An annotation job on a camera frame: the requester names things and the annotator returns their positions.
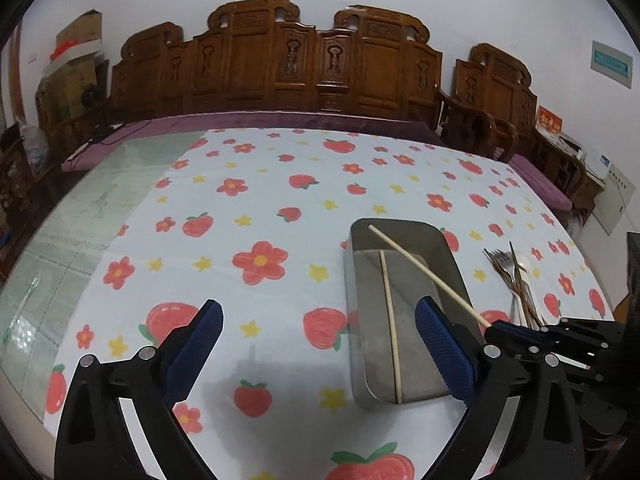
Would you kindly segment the light wooden chopstick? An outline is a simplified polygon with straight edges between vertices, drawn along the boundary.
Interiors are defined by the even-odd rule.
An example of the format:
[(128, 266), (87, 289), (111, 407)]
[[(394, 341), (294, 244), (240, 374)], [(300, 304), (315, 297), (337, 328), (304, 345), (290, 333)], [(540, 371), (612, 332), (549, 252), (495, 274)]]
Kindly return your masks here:
[(422, 263), (418, 258), (411, 255), (407, 249), (400, 246), (397, 242), (395, 242), (388, 235), (383, 233), (373, 224), (368, 225), (368, 229), (375, 234), (378, 238), (380, 238), (383, 242), (385, 242), (388, 246), (393, 248), (395, 252), (401, 254), (404, 258), (410, 261), (417, 269), (419, 269), (423, 274), (425, 274), (433, 283), (439, 287), (446, 295), (448, 295), (452, 300), (454, 300), (460, 307), (468, 315), (471, 315), (474, 320), (480, 324), (481, 326), (488, 328), (491, 326), (491, 322), (488, 322), (486, 318), (483, 318), (478, 312), (474, 310), (474, 308), (463, 299), (453, 288), (451, 288), (442, 278), (440, 278), (435, 272), (433, 272), (425, 263)]
[(390, 287), (390, 274), (386, 262), (384, 250), (378, 252), (380, 259), (380, 268), (383, 281), (383, 289), (385, 296), (385, 304), (388, 318), (388, 330), (390, 331), (390, 354), (392, 355), (392, 365), (394, 373), (394, 393), (396, 404), (402, 404), (402, 382), (401, 382), (401, 366), (399, 355), (399, 344), (397, 336), (397, 327), (395, 320), (395, 310), (393, 304), (392, 288)]

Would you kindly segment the rectangular metal tray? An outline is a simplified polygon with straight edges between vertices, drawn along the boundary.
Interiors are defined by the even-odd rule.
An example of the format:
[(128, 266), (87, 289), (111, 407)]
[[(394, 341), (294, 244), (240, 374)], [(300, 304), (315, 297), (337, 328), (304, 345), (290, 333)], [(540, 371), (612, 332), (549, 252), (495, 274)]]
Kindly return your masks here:
[(369, 229), (373, 224), (425, 263), (464, 300), (463, 278), (442, 230), (424, 222), (361, 218), (349, 228), (344, 258), (352, 393), (360, 408), (385, 410), (397, 405), (390, 354), (390, 331), (380, 259), (384, 250), (392, 288), (399, 344), (402, 404), (446, 396), (449, 391), (414, 322), (418, 301), (431, 296), (450, 322), (465, 326), (481, 342), (478, 324), (432, 280)]

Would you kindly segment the strawberry flower tablecloth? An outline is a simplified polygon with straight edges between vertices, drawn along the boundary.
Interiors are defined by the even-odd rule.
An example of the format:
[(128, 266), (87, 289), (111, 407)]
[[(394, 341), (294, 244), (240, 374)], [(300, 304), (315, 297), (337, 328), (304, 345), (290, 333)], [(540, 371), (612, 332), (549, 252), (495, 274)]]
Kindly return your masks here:
[(131, 358), (205, 301), (224, 332), (175, 415), (221, 479), (416, 479), (464, 407), (368, 411), (352, 396), (344, 264), (352, 225), (424, 222), (471, 304), (514, 320), (486, 252), (514, 248), (542, 318), (610, 318), (574, 240), (510, 167), (416, 142), (309, 129), (212, 130), (122, 222), (76, 304), (44, 424), (58, 429), (79, 359)]

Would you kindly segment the wooden side table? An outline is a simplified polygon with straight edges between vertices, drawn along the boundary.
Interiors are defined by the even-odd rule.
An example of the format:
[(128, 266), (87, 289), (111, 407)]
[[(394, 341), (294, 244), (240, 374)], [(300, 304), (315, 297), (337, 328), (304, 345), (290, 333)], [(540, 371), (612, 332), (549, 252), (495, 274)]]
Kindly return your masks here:
[(582, 160), (552, 134), (535, 132), (530, 161), (570, 199), (573, 211), (588, 217), (604, 183), (590, 174)]

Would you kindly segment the white router box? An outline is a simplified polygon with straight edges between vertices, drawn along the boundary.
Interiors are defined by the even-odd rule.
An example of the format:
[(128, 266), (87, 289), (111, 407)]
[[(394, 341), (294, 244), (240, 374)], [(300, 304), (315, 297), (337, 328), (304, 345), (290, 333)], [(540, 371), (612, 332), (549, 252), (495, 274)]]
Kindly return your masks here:
[(606, 179), (611, 168), (611, 161), (608, 156), (600, 148), (593, 148), (592, 146), (585, 148), (584, 164), (590, 174), (593, 174), (601, 181)]

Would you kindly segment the wooden chair at left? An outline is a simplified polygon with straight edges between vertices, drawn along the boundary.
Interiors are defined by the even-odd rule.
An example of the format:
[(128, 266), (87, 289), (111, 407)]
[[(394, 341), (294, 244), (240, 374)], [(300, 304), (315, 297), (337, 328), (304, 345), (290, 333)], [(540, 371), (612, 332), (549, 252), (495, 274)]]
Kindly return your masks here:
[(20, 127), (1, 135), (1, 283), (51, 210), (52, 200), (32, 173)]

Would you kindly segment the purple sofa cushion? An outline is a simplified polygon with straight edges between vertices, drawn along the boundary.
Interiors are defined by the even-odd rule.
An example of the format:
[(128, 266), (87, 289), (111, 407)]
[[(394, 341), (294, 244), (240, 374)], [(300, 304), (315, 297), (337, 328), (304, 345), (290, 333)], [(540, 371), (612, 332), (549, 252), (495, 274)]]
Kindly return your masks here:
[(107, 138), (93, 143), (74, 158), (62, 163), (65, 172), (89, 171), (127, 140), (167, 136), (205, 130), (236, 128), (292, 128), (376, 134), (386, 138), (416, 141), (436, 146), (442, 140), (420, 120), (393, 120), (355, 115), (311, 112), (222, 112), (163, 117), (132, 122)]

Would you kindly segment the red greeting card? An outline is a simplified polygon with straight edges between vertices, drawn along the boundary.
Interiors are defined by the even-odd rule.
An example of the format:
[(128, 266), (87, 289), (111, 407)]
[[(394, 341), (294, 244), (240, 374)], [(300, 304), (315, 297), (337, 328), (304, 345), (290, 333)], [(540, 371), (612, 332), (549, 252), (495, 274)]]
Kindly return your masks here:
[(562, 118), (540, 106), (537, 110), (536, 128), (558, 136), (562, 132)]

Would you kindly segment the stacked cardboard boxes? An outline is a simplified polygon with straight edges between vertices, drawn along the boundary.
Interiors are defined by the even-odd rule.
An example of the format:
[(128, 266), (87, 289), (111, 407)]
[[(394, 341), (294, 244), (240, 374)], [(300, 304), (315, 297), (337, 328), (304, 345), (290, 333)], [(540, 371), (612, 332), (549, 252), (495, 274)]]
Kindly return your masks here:
[(91, 9), (56, 36), (35, 94), (39, 127), (50, 132), (99, 101), (106, 86), (100, 11)]

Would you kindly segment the carved wooden sofa bench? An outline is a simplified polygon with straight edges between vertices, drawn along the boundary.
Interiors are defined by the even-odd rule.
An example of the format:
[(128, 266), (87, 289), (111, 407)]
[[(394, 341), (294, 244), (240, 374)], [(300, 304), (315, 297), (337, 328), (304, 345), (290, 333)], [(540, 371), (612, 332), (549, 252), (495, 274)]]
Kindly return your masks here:
[(412, 15), (349, 6), (329, 30), (299, 21), (290, 0), (242, 0), (209, 15), (192, 39), (165, 22), (130, 36), (111, 94), (74, 118), (37, 105), (55, 154), (66, 157), (111, 119), (285, 110), (367, 116), (434, 127), (442, 54)]

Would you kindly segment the white lower wall cabinet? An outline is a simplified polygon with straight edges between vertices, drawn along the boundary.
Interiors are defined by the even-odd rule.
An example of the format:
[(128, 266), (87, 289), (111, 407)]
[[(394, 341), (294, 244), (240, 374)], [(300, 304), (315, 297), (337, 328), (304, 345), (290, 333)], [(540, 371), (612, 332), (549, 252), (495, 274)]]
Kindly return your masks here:
[(600, 227), (612, 235), (620, 219), (627, 214), (636, 186), (622, 170), (611, 164), (604, 179), (604, 190), (594, 199), (593, 214)]

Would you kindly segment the wall electrical panel box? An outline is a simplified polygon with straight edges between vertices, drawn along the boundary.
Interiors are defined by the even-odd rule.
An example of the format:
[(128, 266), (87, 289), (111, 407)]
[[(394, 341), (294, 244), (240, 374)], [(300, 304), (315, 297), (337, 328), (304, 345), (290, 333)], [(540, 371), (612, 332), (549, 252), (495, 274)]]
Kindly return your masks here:
[(599, 41), (593, 41), (590, 68), (628, 89), (632, 88), (634, 59), (620, 50), (601, 44)]

